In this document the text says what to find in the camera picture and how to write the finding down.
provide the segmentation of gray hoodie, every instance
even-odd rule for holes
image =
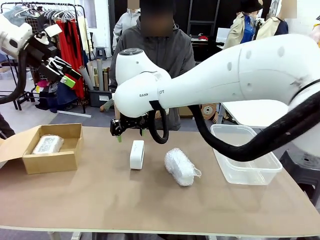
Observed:
[[[117,88],[117,55],[125,49],[139,48],[144,50],[147,57],[158,67],[166,70],[172,79],[186,73],[195,66],[191,38],[180,30],[178,25],[173,25],[172,35],[169,37],[144,37],[140,31],[140,19],[136,23],[136,26],[122,33],[113,54],[109,72],[110,88],[112,91],[115,91]],[[178,108],[171,108],[169,110],[167,123],[169,130],[177,131],[180,129]],[[157,119],[155,125],[158,130],[162,129],[161,119]]]
[[[140,9],[135,10],[135,12],[131,12],[130,9],[127,9],[126,13],[122,14],[119,21],[116,23],[113,29],[113,42],[112,49],[113,51],[116,49],[117,42],[125,30],[135,26],[137,24],[137,19],[140,16]]]

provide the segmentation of wrapped package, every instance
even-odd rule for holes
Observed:
[[[174,148],[166,153],[164,165],[180,186],[191,186],[195,176],[201,177],[201,171],[196,169],[195,165],[179,148]]]
[[[64,144],[64,139],[56,135],[44,135],[40,138],[32,154],[58,153]]]

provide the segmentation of black hose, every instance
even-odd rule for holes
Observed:
[[[156,118],[156,112],[155,110],[152,110],[148,113],[148,128],[149,132],[152,136],[152,138],[158,143],[158,144],[165,144],[169,139],[169,128],[167,124],[167,114],[166,110],[161,109],[159,110],[161,114],[161,120],[163,125],[163,137],[160,137],[156,125],[155,125],[155,118]]]
[[[22,50],[18,56],[18,82],[12,93],[0,98],[0,104],[6,104],[16,100],[24,92],[27,83],[27,51]]]
[[[203,139],[219,153],[237,162],[255,160],[301,136],[320,122],[320,92],[317,92],[265,128],[250,142],[233,146],[211,134],[198,105],[188,107]]]

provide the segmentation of white package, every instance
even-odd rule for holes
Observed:
[[[166,153],[164,165],[180,186],[191,186],[195,176],[201,177],[201,171],[196,169],[195,165],[179,148],[174,148]]]
[[[134,140],[130,154],[130,168],[141,170],[144,163],[145,141]]]
[[[64,144],[64,139],[56,135],[44,135],[40,138],[32,154],[58,153]]]

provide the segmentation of beige jacket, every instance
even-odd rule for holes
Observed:
[[[228,49],[233,46],[239,45],[244,38],[245,32],[245,15],[240,13],[234,20],[230,28],[228,37],[225,41],[223,49]]]
[[[276,17],[270,17],[259,29],[256,40],[273,37],[279,27],[280,20]]]
[[[312,33],[310,34],[310,37],[315,40],[315,42],[320,47],[320,24],[315,24],[314,28],[312,30]]]

